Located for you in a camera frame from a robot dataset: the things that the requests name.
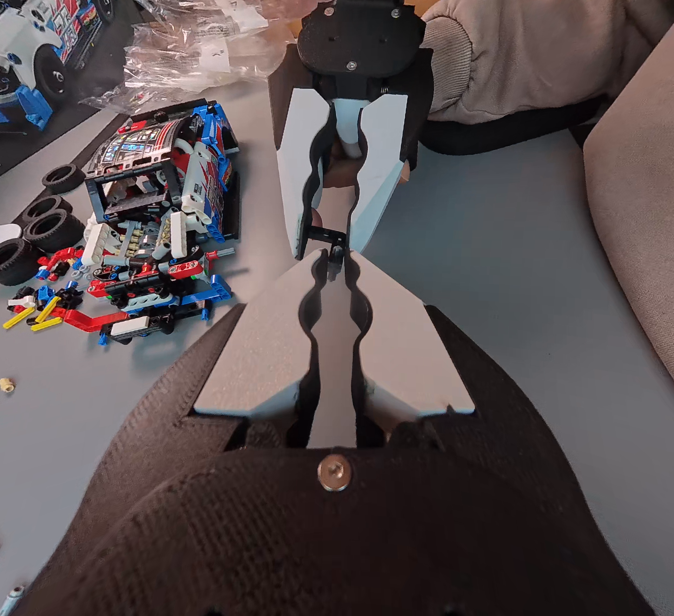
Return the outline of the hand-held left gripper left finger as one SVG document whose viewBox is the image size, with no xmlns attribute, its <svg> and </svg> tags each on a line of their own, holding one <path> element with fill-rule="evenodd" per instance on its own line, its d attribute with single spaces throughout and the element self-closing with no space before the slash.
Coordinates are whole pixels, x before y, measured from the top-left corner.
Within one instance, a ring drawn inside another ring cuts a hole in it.
<svg viewBox="0 0 674 616">
<path fill-rule="evenodd" d="M 193 409 L 199 414 L 273 418 L 291 413 L 301 386 L 319 391 L 323 250 L 309 253 L 245 305 Z"/>
</svg>

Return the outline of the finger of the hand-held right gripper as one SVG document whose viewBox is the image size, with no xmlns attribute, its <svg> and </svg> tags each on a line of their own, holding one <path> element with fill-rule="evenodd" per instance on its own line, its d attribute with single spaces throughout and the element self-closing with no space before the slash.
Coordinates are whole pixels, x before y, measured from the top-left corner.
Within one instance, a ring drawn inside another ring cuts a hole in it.
<svg viewBox="0 0 674 616">
<path fill-rule="evenodd" d="M 357 174 L 357 196 L 349 217 L 349 248 L 363 252 L 400 180 L 407 95 L 385 94 L 366 106 L 358 121 L 365 161 Z"/>
<path fill-rule="evenodd" d="M 293 89 L 277 162 L 286 231 L 297 260 L 305 254 L 335 136 L 334 106 L 315 89 Z"/>
</svg>

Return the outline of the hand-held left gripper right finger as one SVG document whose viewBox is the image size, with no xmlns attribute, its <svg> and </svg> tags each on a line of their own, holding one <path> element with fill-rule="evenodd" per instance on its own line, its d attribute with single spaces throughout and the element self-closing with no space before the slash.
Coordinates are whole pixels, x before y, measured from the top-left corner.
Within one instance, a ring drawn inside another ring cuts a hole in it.
<svg viewBox="0 0 674 616">
<path fill-rule="evenodd" d="M 344 269 L 350 317 L 359 329 L 352 365 L 357 413 L 367 418 L 472 414 L 474 401 L 425 304 L 354 250 Z"/>
</svg>

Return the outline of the black brick beam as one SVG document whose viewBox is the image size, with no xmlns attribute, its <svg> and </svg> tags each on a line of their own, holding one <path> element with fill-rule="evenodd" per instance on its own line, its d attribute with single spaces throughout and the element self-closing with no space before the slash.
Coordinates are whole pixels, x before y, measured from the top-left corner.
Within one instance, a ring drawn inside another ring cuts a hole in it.
<svg viewBox="0 0 674 616">
<path fill-rule="evenodd" d="M 342 250 L 346 250 L 347 247 L 345 232 L 319 227 L 316 225 L 310 226 L 308 231 L 308 239 L 328 243 L 331 248 L 338 247 Z"/>
</svg>

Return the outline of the person's right forearm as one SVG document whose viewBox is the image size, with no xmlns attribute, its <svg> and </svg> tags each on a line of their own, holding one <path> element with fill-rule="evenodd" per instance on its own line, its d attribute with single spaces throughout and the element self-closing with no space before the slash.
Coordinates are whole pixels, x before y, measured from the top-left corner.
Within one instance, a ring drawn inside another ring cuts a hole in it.
<svg viewBox="0 0 674 616">
<path fill-rule="evenodd" d="M 542 134 L 516 114 L 616 99 L 673 26 L 673 0 L 440 0 L 423 19 L 434 99 L 421 141 L 465 155 Z"/>
</svg>

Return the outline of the grey desk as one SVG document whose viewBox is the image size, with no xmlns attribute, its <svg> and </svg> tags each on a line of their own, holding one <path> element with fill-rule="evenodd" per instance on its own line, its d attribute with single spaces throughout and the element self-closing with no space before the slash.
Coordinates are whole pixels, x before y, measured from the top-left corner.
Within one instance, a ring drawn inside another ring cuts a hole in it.
<svg viewBox="0 0 674 616">
<path fill-rule="evenodd" d="M 365 256 L 438 307 L 533 401 L 603 535 L 673 614 L 673 381 L 597 240 L 567 130 L 477 156 L 420 148 Z M 98 462 L 210 325 L 98 345 L 69 325 L 1 330 L 1 600 L 53 553 Z"/>
</svg>

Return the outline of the person's right hand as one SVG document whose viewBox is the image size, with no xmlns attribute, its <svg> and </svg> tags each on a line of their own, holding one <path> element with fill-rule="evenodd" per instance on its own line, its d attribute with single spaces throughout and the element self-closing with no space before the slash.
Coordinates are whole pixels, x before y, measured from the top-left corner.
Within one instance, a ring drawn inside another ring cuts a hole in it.
<svg viewBox="0 0 674 616">
<path fill-rule="evenodd" d="M 335 140 L 331 148 L 328 165 L 324 167 L 324 188 L 343 189 L 356 186 L 358 173 L 364 161 L 364 156 L 348 156 L 341 141 Z"/>
</svg>

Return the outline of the toy brick race car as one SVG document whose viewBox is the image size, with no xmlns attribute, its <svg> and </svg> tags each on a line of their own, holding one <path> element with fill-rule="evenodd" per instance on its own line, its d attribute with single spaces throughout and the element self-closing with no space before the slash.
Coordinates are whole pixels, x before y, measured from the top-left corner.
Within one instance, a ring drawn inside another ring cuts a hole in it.
<svg viewBox="0 0 674 616">
<path fill-rule="evenodd" d="M 93 155 L 84 185 L 92 206 L 85 228 L 87 294 L 113 313 L 80 308 L 64 324 L 128 344 L 171 334 L 178 321 L 209 321 L 231 298 L 212 264 L 239 238 L 239 145 L 216 101 L 166 106 L 130 117 Z"/>
</svg>

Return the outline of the pile of clear plastic bags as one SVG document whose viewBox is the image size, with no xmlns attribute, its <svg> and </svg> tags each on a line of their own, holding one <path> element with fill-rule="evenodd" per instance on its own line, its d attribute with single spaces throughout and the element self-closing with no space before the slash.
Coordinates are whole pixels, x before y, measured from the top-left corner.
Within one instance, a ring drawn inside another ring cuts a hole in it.
<svg viewBox="0 0 674 616">
<path fill-rule="evenodd" d="M 266 78 L 317 0 L 136 0 L 123 80 L 81 103 L 132 115 L 241 79 Z"/>
</svg>

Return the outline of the heap of assorted loose bricks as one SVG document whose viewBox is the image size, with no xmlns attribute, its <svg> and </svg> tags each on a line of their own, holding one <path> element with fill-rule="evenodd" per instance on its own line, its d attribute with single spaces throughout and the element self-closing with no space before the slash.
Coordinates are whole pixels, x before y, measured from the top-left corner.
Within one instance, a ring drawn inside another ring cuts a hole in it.
<svg viewBox="0 0 674 616">
<path fill-rule="evenodd" d="M 22 286 L 7 301 L 11 317 L 2 325 L 9 330 L 20 323 L 27 323 L 33 332 L 65 322 L 65 313 L 77 309 L 83 302 L 84 291 L 78 279 L 85 277 L 81 262 L 84 247 L 68 247 L 50 256 L 38 258 L 38 268 L 33 278 L 37 287 Z"/>
</svg>

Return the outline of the person's beige hoodie torso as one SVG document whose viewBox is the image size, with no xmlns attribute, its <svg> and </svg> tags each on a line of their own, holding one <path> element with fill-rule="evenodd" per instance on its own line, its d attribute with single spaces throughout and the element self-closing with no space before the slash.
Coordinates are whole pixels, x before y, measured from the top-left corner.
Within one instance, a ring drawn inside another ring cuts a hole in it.
<svg viewBox="0 0 674 616">
<path fill-rule="evenodd" d="M 584 166 L 602 248 L 673 376 L 673 28 L 590 133 Z"/>
</svg>

